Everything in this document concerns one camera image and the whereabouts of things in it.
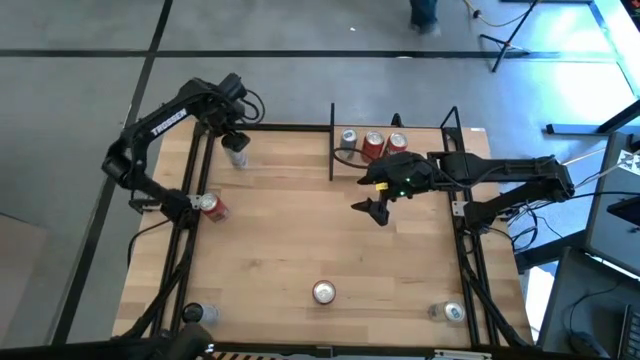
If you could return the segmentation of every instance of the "gray floor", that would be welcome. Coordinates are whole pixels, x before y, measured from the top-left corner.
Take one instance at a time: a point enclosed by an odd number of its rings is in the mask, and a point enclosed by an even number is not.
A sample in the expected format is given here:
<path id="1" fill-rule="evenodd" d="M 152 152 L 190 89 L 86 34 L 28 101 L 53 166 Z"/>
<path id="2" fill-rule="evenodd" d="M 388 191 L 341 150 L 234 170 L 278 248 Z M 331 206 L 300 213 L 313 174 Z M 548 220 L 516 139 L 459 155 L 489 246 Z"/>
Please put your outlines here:
<path id="1" fill-rule="evenodd" d="M 176 0 L 161 49 L 462 50 L 477 51 L 482 32 L 506 38 L 511 27 L 470 22 L 462 1 L 442 1 L 443 36 L 406 28 L 408 2 L 384 0 Z M 526 5 L 476 0 L 495 22 Z M 146 49 L 160 0 L 5 0 L 2 48 Z M 586 5 L 542 4 L 517 38 L 536 51 L 611 49 Z M 142 59 L 0 59 L 0 212 L 50 233 L 47 248 L 4 346 L 46 342 L 103 179 L 99 167 L 133 95 Z M 498 74 L 485 60 L 444 59 L 157 59 L 140 115 L 173 97 L 190 77 L 220 81 L 236 72 L 262 95 L 266 122 L 435 126 L 453 105 L 464 126 L 487 129 L 494 157 L 555 154 L 567 160 L 604 146 L 600 139 L 549 137 L 549 122 L 598 124 L 634 101 L 613 62 L 508 60 Z M 159 142 L 150 151 L 155 158 Z M 571 166 L 576 182 L 599 169 L 598 157 Z M 117 190 L 70 340 L 106 339 L 126 276 L 126 246 L 139 216 Z M 589 200 L 549 206 L 563 214 L 561 234 L 584 226 Z M 517 231 L 518 224 L 512 230 Z M 554 235 L 541 229 L 540 243 Z"/>

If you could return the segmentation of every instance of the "table leg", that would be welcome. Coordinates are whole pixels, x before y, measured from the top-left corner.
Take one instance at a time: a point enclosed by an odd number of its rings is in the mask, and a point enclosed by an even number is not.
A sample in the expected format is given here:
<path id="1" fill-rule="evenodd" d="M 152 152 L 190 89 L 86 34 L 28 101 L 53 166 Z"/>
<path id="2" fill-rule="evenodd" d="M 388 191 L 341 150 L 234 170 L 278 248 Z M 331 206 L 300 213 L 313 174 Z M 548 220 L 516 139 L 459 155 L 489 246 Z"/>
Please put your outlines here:
<path id="1" fill-rule="evenodd" d="M 523 251 L 516 255 L 518 272 L 524 273 L 534 266 L 547 264 L 560 259 L 565 247 L 582 248 L 586 239 L 586 230 L 575 232 L 562 239 Z"/>

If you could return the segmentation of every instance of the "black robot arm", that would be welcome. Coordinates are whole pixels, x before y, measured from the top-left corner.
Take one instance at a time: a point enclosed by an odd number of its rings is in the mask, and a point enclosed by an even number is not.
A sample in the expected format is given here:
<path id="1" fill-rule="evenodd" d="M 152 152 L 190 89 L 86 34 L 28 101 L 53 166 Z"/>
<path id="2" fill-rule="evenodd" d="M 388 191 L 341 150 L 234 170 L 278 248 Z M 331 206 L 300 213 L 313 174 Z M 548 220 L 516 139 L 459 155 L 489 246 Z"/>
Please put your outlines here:
<path id="1" fill-rule="evenodd" d="M 458 207 L 456 215 L 464 216 L 470 230 L 486 229 L 498 215 L 512 208 L 537 200 L 562 202 L 574 194 L 567 168 L 550 156 L 530 160 L 484 160 L 463 152 L 433 152 L 425 159 L 420 154 L 401 152 L 371 162 L 358 184 L 375 184 L 380 192 L 379 199 L 367 199 L 351 207 L 369 213 L 384 226 L 389 221 L 389 200 L 411 199 L 429 191 L 460 191 L 483 182 L 525 184 L 487 202 L 454 204 Z"/>
<path id="2" fill-rule="evenodd" d="M 195 218 L 191 199 L 180 190 L 166 189 L 145 174 L 149 144 L 180 121 L 193 115 L 214 136 L 232 137 L 241 150 L 249 138 L 234 130 L 245 116 L 241 103 L 247 90 L 236 74 L 229 74 L 219 85 L 198 78 L 184 84 L 175 98 L 125 128 L 102 163 L 102 170 L 119 186 L 141 191 L 152 198 L 146 204 L 160 205 L 160 211 L 176 224 L 189 226 Z M 141 208 L 130 202 L 137 211 Z"/>

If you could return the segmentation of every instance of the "red soda can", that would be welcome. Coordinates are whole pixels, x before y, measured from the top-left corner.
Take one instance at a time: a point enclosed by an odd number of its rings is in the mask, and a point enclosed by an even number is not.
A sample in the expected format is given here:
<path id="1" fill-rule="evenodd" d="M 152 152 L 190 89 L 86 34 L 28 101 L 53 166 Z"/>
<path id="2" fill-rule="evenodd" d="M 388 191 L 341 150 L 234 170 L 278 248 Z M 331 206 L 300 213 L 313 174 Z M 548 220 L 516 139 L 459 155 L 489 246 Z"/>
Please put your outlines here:
<path id="1" fill-rule="evenodd" d="M 222 222 L 229 217 L 229 209 L 214 194 L 204 194 L 200 197 L 200 211 L 214 223 Z"/>
<path id="2" fill-rule="evenodd" d="M 407 151 L 408 146 L 409 140 L 404 134 L 393 133 L 389 135 L 389 140 L 387 140 L 387 146 L 385 146 L 382 156 L 391 156 L 399 152 Z"/>
<path id="3" fill-rule="evenodd" d="M 383 147 L 384 136 L 377 131 L 369 131 L 362 142 L 362 161 L 368 164 L 379 158 Z"/>

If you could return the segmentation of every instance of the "wooden table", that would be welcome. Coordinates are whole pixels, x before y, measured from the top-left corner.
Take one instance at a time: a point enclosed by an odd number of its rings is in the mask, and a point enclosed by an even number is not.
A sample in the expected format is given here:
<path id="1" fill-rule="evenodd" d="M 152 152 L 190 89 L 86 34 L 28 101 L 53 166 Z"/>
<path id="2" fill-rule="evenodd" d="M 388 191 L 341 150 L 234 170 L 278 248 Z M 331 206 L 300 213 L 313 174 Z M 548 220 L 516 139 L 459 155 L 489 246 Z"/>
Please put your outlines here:
<path id="1" fill-rule="evenodd" d="M 154 179 L 166 187 L 180 187 L 192 127 L 193 122 L 184 121 L 165 135 Z M 342 129 L 335 128 L 338 140 Z M 362 138 L 370 128 L 355 129 Z M 442 150 L 437 129 L 402 132 L 411 151 Z M 200 222 L 186 297 L 186 302 L 220 308 L 220 324 L 209 329 L 214 339 L 470 346 L 466 322 L 436 323 L 426 312 L 433 303 L 462 299 L 446 193 L 390 203 L 389 225 L 379 227 L 367 214 L 350 208 L 376 194 L 373 187 L 355 184 L 364 170 L 334 162 L 334 181 L 328 180 L 328 133 L 247 134 L 252 142 L 249 168 L 244 171 L 233 169 L 216 142 L 207 189 L 221 196 L 232 217 L 223 224 Z M 483 129 L 465 129 L 464 138 L 467 151 L 489 157 Z M 498 195 L 498 188 L 482 184 L 473 193 L 475 199 L 486 200 Z M 162 219 L 159 213 L 146 214 L 140 227 Z M 505 229 L 503 224 L 494 226 Z M 171 226 L 165 225 L 138 238 L 114 334 L 130 328 L 155 296 L 170 232 Z M 500 234 L 482 239 L 493 299 L 530 341 L 511 244 Z M 314 283 L 321 279 L 337 288 L 337 298 L 328 306 L 317 305 L 311 296 Z M 486 342 L 477 298 L 475 304 L 481 339 Z"/>

